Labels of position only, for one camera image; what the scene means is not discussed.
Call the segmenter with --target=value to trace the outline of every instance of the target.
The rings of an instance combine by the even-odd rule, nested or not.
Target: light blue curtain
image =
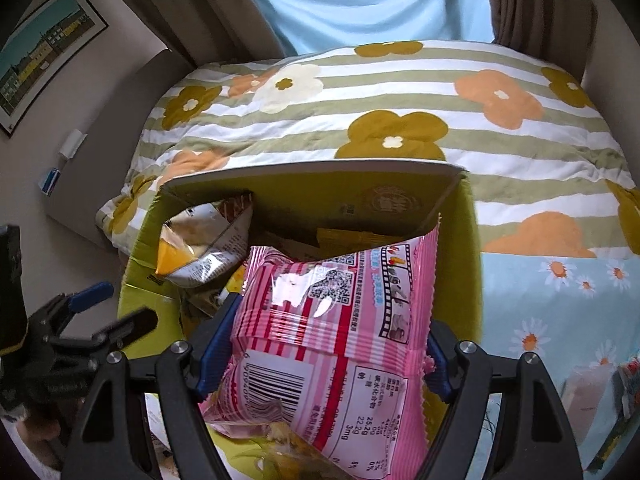
[[[494,40],[489,0],[257,0],[288,55],[400,40]]]

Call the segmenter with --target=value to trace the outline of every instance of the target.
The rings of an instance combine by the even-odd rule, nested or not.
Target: picture frame
[[[47,0],[0,50],[0,128],[11,137],[59,70],[108,24],[89,0]]]

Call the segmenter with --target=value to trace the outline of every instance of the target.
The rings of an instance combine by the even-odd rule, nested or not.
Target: nutrition facts label
[[[389,472],[386,457],[392,456],[396,444],[405,391],[406,379],[356,366],[340,435],[329,459],[354,476],[383,479]]]

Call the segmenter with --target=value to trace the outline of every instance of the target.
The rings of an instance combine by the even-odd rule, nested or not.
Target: pink object
[[[229,436],[285,420],[357,478],[410,480],[427,453],[422,377],[438,228],[295,263],[254,247],[233,357],[205,420]]]

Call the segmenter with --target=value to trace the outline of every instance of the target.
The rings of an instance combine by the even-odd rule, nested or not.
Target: gray headboard
[[[190,71],[181,57],[163,50],[115,89],[45,198],[47,215],[99,246],[111,246],[95,214],[120,193],[149,112]]]

